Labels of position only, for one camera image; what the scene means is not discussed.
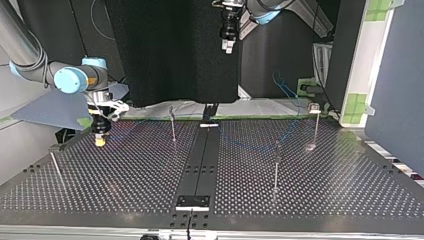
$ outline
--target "black curtain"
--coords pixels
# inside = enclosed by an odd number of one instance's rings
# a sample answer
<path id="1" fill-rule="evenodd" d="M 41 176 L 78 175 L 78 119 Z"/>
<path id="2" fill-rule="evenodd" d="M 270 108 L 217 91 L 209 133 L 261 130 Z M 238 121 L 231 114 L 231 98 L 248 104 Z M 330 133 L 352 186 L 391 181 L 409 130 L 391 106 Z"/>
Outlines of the black curtain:
<path id="1" fill-rule="evenodd" d="M 237 99 L 239 51 L 221 50 L 221 13 L 210 0 L 107 0 L 131 99 Z"/>

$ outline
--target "perforated breadboard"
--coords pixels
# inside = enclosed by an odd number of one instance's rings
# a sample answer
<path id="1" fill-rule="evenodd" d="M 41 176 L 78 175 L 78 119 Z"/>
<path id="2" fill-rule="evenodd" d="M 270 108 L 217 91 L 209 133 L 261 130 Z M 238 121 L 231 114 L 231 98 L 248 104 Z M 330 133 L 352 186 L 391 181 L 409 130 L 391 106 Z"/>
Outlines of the perforated breadboard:
<path id="1" fill-rule="evenodd" d="M 163 214 L 172 209 L 198 123 L 118 122 L 103 148 L 90 134 L 0 197 L 4 210 Z"/>
<path id="2" fill-rule="evenodd" d="M 314 128 L 314 120 L 222 122 L 214 214 L 424 218 L 424 199 L 397 181 L 398 169 L 367 154 L 353 133 L 321 122 L 316 148 L 308 151 Z"/>

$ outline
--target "robotic arm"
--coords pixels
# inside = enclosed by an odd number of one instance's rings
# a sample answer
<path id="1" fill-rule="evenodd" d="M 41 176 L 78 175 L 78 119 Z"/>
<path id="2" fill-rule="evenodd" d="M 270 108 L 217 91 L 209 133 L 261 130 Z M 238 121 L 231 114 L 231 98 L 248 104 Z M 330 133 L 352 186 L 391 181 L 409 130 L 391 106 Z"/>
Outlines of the robotic arm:
<path id="1" fill-rule="evenodd" d="M 258 25 L 268 24 L 283 9 L 297 14 L 320 37 L 333 29 L 315 0 L 214 0 L 212 6 L 222 9 L 220 37 L 227 54 L 232 53 L 237 39 L 243 40 Z"/>
<path id="2" fill-rule="evenodd" d="M 106 61 L 84 58 L 80 66 L 49 62 L 40 42 L 25 27 L 9 0 L 0 0 L 0 33 L 0 46 L 9 55 L 15 75 L 42 82 L 45 87 L 55 86 L 66 94 L 85 93 L 96 145 L 105 145 L 110 121 L 117 121 L 129 110 L 127 104 L 113 100 L 109 92 Z"/>

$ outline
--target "vertical metal pin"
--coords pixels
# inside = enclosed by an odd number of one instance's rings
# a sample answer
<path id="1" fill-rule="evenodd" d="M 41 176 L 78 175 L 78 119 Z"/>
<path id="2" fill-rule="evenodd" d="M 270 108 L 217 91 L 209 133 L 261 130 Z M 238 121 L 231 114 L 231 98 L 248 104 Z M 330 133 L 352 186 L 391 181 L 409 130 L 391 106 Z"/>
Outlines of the vertical metal pin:
<path id="1" fill-rule="evenodd" d="M 54 156 L 54 153 L 52 153 L 52 152 L 50 152 L 50 156 L 52 157 L 54 167 L 56 168 L 56 171 L 57 171 L 57 175 L 59 176 L 60 181 L 62 182 L 63 189 L 65 189 L 65 191 L 66 191 L 65 181 L 63 181 L 62 173 L 60 172 L 60 168 L 59 168 L 59 165 L 57 164 L 56 157 Z"/>
<path id="2" fill-rule="evenodd" d="M 171 118 L 171 126 L 172 126 L 172 141 L 177 141 L 177 138 L 175 136 L 175 115 L 173 113 L 173 107 L 169 107 L 169 117 Z"/>
<path id="3" fill-rule="evenodd" d="M 278 165 L 279 162 L 275 162 L 275 173 L 274 173 L 274 188 L 272 189 L 274 193 L 278 193 Z"/>
<path id="4" fill-rule="evenodd" d="M 312 151 L 317 146 L 319 115 L 321 113 L 321 110 L 320 110 L 320 106 L 319 106 L 318 103 L 310 103 L 309 106 L 308 106 L 308 110 L 309 110 L 309 113 L 310 114 L 316 114 L 317 115 L 317 120 L 316 120 L 316 123 L 315 123 L 314 140 L 312 141 L 312 143 L 309 143 L 308 145 L 306 145 L 306 150 L 307 151 Z"/>
<path id="5" fill-rule="evenodd" d="M 317 123 L 315 124 L 315 135 L 314 135 L 314 141 L 313 141 L 313 144 L 315 146 L 316 146 L 316 142 L 317 142 L 318 126 L 319 126 L 319 113 L 317 114 Z"/>
<path id="6" fill-rule="evenodd" d="M 280 142 L 277 140 L 275 142 L 275 172 L 274 172 L 274 188 L 272 189 L 274 194 L 277 194 L 279 191 L 278 188 L 278 167 L 280 165 L 281 162 L 281 156 L 280 156 L 280 149 L 281 149 L 281 145 Z"/>

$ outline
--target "blue cable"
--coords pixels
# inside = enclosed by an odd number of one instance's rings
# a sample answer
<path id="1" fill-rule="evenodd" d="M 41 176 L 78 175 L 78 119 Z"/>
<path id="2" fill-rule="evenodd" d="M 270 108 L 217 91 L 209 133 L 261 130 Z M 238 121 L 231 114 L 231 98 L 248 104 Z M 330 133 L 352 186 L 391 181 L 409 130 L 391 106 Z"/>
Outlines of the blue cable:
<path id="1" fill-rule="evenodd" d="M 283 144 L 286 140 L 287 140 L 287 138 L 288 138 L 288 136 L 292 133 L 292 131 L 293 131 L 293 129 L 296 127 L 296 125 L 297 125 L 297 118 L 299 117 L 299 115 L 300 115 L 300 108 L 301 108 L 301 106 L 300 106 L 300 100 L 299 100 L 299 97 L 298 97 L 298 95 L 297 94 L 295 94 L 289 87 L 287 87 L 287 85 L 285 85 L 284 84 L 284 81 L 282 81 L 282 83 L 281 84 L 279 84 L 279 83 L 277 83 L 277 81 L 275 80 L 275 77 L 274 77 L 274 74 L 275 74 L 275 72 L 273 73 L 273 80 L 274 80 L 274 83 L 281 89 L 281 91 L 283 91 L 286 95 L 287 95 L 287 97 L 290 99 L 290 101 L 292 102 L 292 104 L 294 105 L 294 106 L 296 106 L 297 107 L 297 115 L 295 116 L 295 120 L 294 121 L 292 121 L 291 123 L 290 123 L 290 126 L 289 126 L 289 128 L 286 130 L 286 132 L 283 134 L 283 135 L 281 135 L 281 137 L 280 138 L 278 138 L 277 140 L 280 142 L 280 144 Z M 298 102 L 298 104 L 296 105 L 295 103 L 294 103 L 294 100 L 292 99 L 292 97 L 290 96 L 290 94 L 289 94 L 289 92 L 291 93 L 291 94 L 293 94 L 293 97 L 294 98 L 296 98 L 296 100 L 297 100 L 297 102 Z M 180 114 L 180 115 L 176 115 L 176 117 L 180 117 L 180 116 L 193 116 L 193 115 L 200 115 L 200 116 L 202 116 L 203 114 L 196 114 L 196 113 L 193 113 L 193 114 Z M 154 121 L 154 120 L 163 120 L 163 119 L 166 119 L 166 118 L 169 118 L 169 116 L 166 116 L 166 117 L 161 117 L 161 118 L 147 118 L 147 119 L 143 119 L 142 121 L 139 121 L 139 122 L 137 122 L 134 126 L 132 126 L 130 129 L 128 129 L 128 131 L 126 131 L 126 133 L 124 133 L 124 134 L 122 134 L 122 135 L 119 135 L 119 136 L 111 136 L 111 139 L 120 139 L 120 138 L 123 138 L 123 137 L 126 137 L 134 128 L 136 128 L 137 126 L 139 126 L 140 124 L 142 124 L 142 123 L 144 123 L 144 122 L 147 122 L 147 121 Z M 219 130 L 219 132 L 220 132 L 220 135 L 226 140 L 226 141 L 229 141 L 229 142 L 232 142 L 232 143 L 234 143 L 235 145 L 238 145 L 238 146 L 241 146 L 241 147 L 243 147 L 243 148 L 246 148 L 246 149 L 248 149 L 248 150 L 252 150 L 252 151 L 258 151 L 258 152 L 262 152 L 262 153 L 269 153 L 269 151 L 274 151 L 274 149 L 275 149 L 275 145 L 274 144 L 272 144 L 272 145 L 264 145 L 264 146 L 253 146 L 253 145 L 248 145 L 248 144 L 244 144 L 244 143 L 242 143 L 242 142 L 239 142 L 239 141 L 236 141 L 236 140 L 233 140 L 233 139 L 231 139 L 231 137 L 230 136 L 228 136 L 227 134 L 225 134 L 223 131 L 222 131 L 222 129 L 221 129 L 221 127 L 218 125 L 218 130 Z"/>

